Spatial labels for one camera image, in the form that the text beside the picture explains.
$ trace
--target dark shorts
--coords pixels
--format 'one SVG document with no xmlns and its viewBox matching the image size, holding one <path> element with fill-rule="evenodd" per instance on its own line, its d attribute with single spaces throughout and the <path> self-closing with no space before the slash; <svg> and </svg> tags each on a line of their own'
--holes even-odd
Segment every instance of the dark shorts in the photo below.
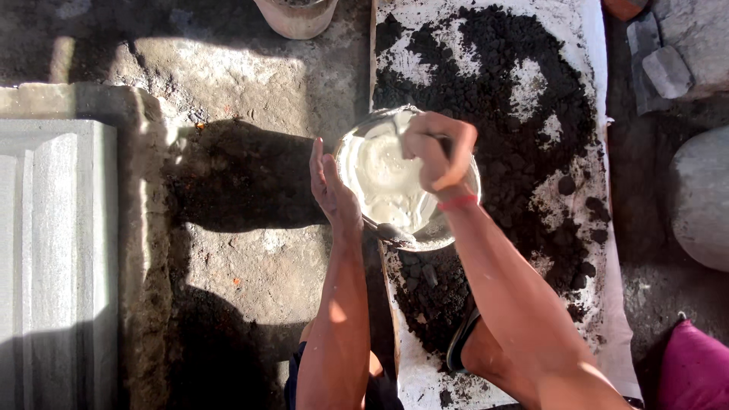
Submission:
<svg viewBox="0 0 729 410">
<path fill-rule="evenodd" d="M 306 342 L 299 343 L 299 349 L 289 359 L 289 379 L 286 380 L 284 397 L 286 408 L 296 409 L 296 384 L 299 379 L 299 364 L 304 355 Z M 364 394 L 365 410 L 404 410 L 400 399 L 397 398 L 397 386 L 387 376 L 387 373 L 377 379 L 370 376 L 367 380 L 367 392 Z"/>
</svg>

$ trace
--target foot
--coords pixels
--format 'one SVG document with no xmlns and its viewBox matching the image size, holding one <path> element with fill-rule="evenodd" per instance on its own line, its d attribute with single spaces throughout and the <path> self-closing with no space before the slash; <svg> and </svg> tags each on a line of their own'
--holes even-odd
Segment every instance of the foot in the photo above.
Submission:
<svg viewBox="0 0 729 410">
<path fill-rule="evenodd" d="M 534 384 L 514 367 L 480 317 L 463 346 L 461 362 L 469 373 L 495 384 L 525 408 L 540 408 Z"/>
</svg>

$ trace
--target person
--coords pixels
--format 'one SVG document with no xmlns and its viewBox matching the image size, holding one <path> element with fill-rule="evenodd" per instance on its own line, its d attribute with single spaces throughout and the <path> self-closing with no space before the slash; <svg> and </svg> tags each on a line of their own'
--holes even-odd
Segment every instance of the person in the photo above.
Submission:
<svg viewBox="0 0 729 410">
<path fill-rule="evenodd" d="M 452 140 L 448 158 L 434 135 Z M 422 159 L 420 183 L 448 218 L 475 301 L 451 342 L 449 367 L 487 379 L 527 409 L 632 409 L 597 369 L 559 297 L 463 183 L 476 136 L 473 125 L 427 112 L 411 120 L 402 143 L 405 158 Z M 290 362 L 287 403 L 401 409 L 397 394 L 378 385 L 383 371 L 370 351 L 359 203 L 322 146 L 313 144 L 311 190 L 333 245 L 319 310 Z"/>
</svg>

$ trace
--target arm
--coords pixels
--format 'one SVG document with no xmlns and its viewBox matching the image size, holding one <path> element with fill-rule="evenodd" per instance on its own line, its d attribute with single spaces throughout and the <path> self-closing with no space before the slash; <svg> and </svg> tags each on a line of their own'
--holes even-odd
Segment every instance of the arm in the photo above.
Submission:
<svg viewBox="0 0 729 410">
<path fill-rule="evenodd" d="M 362 261 L 362 215 L 317 139 L 311 190 L 332 224 L 333 245 L 321 303 L 299 368 L 298 409 L 359 409 L 367 388 L 370 319 Z"/>
<path fill-rule="evenodd" d="M 406 152 L 423 159 L 421 184 L 440 201 L 470 194 L 461 182 L 435 189 L 434 181 L 454 169 L 428 135 L 475 141 L 472 125 L 428 113 L 406 135 Z M 483 321 L 514 363 L 532 380 L 544 409 L 629 408 L 605 377 L 574 328 L 559 297 L 476 203 L 446 212 Z"/>
</svg>

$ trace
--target red string bracelet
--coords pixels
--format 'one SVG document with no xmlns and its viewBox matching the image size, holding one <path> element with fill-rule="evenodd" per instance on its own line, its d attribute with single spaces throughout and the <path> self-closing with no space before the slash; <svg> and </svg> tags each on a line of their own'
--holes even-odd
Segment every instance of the red string bracelet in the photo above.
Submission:
<svg viewBox="0 0 729 410">
<path fill-rule="evenodd" d="M 438 204 L 438 209 L 441 211 L 450 211 L 451 209 L 460 208 L 463 205 L 470 204 L 472 202 L 478 203 L 478 196 L 477 195 L 463 195 L 463 196 L 457 196 L 455 198 L 452 198 L 446 202 L 442 202 Z"/>
</svg>

